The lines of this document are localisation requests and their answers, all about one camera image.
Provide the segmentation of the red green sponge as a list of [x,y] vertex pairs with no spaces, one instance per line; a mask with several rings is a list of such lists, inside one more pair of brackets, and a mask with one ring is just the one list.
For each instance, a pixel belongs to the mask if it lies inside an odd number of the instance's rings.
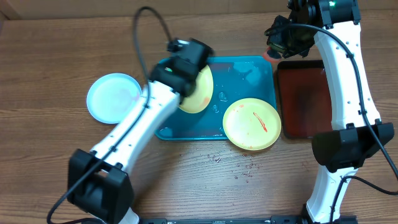
[[279,63],[282,59],[281,55],[270,47],[265,50],[265,52],[262,54],[262,57],[270,63]]

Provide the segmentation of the yellow plate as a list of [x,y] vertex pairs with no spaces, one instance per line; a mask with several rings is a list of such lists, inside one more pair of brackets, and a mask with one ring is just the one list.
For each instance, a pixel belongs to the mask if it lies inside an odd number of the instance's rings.
[[277,110],[269,103],[257,98],[244,98],[226,109],[223,129],[235,146],[258,151],[276,142],[282,121]]
[[207,65],[197,76],[195,91],[189,97],[183,99],[179,108],[191,114],[203,111],[211,101],[213,89],[213,75]]

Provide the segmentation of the light blue plate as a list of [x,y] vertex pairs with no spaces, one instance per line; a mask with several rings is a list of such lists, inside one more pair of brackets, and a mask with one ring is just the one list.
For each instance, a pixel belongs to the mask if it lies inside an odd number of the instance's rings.
[[133,109],[141,94],[141,86],[133,77],[110,73],[92,84],[86,96],[86,106],[95,120],[118,124]]

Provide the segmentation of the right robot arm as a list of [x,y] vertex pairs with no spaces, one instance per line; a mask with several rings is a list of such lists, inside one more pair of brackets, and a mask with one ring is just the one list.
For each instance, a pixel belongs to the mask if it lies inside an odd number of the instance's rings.
[[384,152],[394,137],[369,90],[361,53],[361,15],[356,0],[291,0],[288,17],[277,16],[265,31],[272,58],[306,57],[316,46],[331,98],[332,130],[312,139],[318,173],[311,197],[293,223],[356,223],[340,206],[349,183],[366,159]]

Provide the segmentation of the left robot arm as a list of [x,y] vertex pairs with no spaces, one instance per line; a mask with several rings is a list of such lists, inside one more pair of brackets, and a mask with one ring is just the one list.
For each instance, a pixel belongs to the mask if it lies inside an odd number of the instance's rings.
[[157,64],[137,105],[90,152],[71,156],[64,199],[84,212],[90,222],[139,223],[132,211],[134,193],[129,173],[155,130],[193,95],[206,89],[208,61],[198,65],[175,58]]

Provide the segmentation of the teal plastic tray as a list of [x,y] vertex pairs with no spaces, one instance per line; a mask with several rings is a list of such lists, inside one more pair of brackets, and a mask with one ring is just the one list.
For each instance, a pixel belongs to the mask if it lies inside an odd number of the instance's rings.
[[212,57],[213,96],[199,113],[174,112],[155,135],[166,141],[224,140],[226,109],[243,98],[257,98],[277,107],[271,63],[261,56]]

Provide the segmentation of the black tray with water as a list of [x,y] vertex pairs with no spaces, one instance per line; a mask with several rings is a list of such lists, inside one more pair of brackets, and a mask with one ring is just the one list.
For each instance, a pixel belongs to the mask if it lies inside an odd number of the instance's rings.
[[322,60],[283,61],[275,75],[285,137],[308,139],[332,130],[331,99]]

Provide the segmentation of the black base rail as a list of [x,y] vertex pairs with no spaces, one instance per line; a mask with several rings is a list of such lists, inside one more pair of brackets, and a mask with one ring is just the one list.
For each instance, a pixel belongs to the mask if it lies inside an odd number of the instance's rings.
[[141,218],[139,224],[310,224],[300,215],[274,215],[269,218],[183,219]]

